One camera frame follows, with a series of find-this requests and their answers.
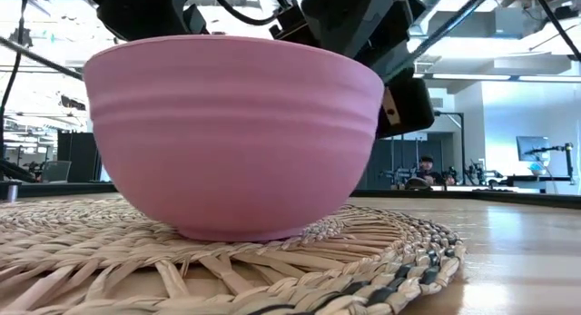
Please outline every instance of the straw placemat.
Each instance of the straw placemat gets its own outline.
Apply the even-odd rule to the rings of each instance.
[[[264,243],[186,240],[122,199],[0,205],[0,313],[395,314],[464,253],[444,225],[351,205]]]

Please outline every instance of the bowl rim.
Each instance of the bowl rim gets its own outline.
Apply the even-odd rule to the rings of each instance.
[[[378,77],[378,79],[381,80],[379,75],[376,74],[375,71],[371,70],[369,67],[367,67],[367,66],[365,66],[365,65],[363,65],[363,64],[361,64],[361,63],[359,63],[351,58],[348,58],[345,55],[337,54],[337,53],[334,53],[334,52],[331,52],[331,51],[328,51],[328,50],[325,50],[322,48],[312,47],[312,46],[308,46],[308,45],[304,45],[304,44],[297,44],[297,43],[285,42],[285,41],[280,41],[280,40],[274,40],[274,39],[245,37],[245,36],[236,36],[236,35],[223,35],[223,34],[178,34],[178,35],[138,39],[138,40],[135,40],[132,42],[118,44],[118,45],[109,47],[105,50],[102,50],[101,52],[99,52],[97,54],[93,54],[93,56],[91,56],[89,58],[89,60],[87,60],[87,62],[85,63],[85,66],[89,65],[94,59],[97,59],[101,56],[116,52],[116,51],[124,49],[124,48],[132,47],[132,46],[136,46],[136,45],[140,45],[140,44],[161,43],[161,42],[166,42],[166,41],[179,41],[179,40],[209,40],[209,41],[211,41],[211,40],[232,40],[232,41],[246,41],[246,42],[250,41],[250,42],[261,43],[261,44],[286,45],[286,46],[291,47],[291,48],[303,49],[303,50],[306,50],[306,51],[309,51],[312,53],[325,54],[328,57],[336,57],[336,58],[342,59],[343,61],[349,61],[352,64],[354,64],[353,66],[358,66],[362,69],[362,71],[368,72],[369,73],[368,75],[375,75],[376,77]]]

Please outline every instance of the woven placemat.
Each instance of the woven placemat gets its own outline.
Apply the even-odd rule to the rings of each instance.
[[[444,225],[344,206],[300,237],[184,239],[123,199],[0,205],[2,314],[395,314],[465,254]]]

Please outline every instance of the chair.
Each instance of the chair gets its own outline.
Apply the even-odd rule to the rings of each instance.
[[[43,182],[67,183],[71,170],[70,161],[50,161],[44,165],[41,176]]]

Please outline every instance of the pink bowl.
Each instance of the pink bowl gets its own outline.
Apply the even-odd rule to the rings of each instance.
[[[213,35],[116,46],[84,80],[119,192],[209,241],[288,237],[336,211],[365,169],[383,95],[341,55]]]

